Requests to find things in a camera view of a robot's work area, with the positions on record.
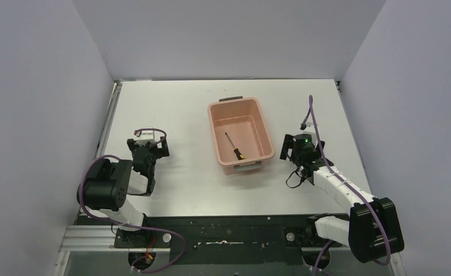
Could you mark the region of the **black yellow screwdriver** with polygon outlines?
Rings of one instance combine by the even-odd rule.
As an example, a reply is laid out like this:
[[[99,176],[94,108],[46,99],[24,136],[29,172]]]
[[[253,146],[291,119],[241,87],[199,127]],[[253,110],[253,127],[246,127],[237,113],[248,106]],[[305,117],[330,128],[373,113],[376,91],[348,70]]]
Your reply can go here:
[[[233,147],[233,152],[238,160],[245,160],[245,156],[240,152],[240,150],[234,145],[233,141],[231,140],[230,136],[227,132],[225,132],[226,138],[228,139],[230,145]]]

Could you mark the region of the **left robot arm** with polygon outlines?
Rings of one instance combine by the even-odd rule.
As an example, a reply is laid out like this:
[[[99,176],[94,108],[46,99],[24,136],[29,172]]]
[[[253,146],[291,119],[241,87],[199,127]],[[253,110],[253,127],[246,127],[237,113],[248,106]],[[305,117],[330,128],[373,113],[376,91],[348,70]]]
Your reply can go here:
[[[127,139],[130,159],[104,155],[95,160],[85,173],[77,191],[77,201],[85,212],[103,214],[105,221],[116,224],[123,231],[148,230],[147,216],[127,199],[128,195],[150,196],[155,188],[155,170],[158,159],[169,157],[167,138]]]

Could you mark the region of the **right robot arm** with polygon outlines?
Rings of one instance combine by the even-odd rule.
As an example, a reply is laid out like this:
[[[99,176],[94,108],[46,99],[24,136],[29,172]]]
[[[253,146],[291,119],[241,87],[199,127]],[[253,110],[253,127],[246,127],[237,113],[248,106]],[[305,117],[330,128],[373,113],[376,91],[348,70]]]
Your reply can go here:
[[[395,204],[389,198],[377,198],[344,176],[320,148],[311,133],[286,134],[281,160],[295,165],[294,174],[323,190],[348,214],[341,219],[323,213],[307,219],[311,234],[347,246],[361,263],[376,261],[404,250],[404,238]]]

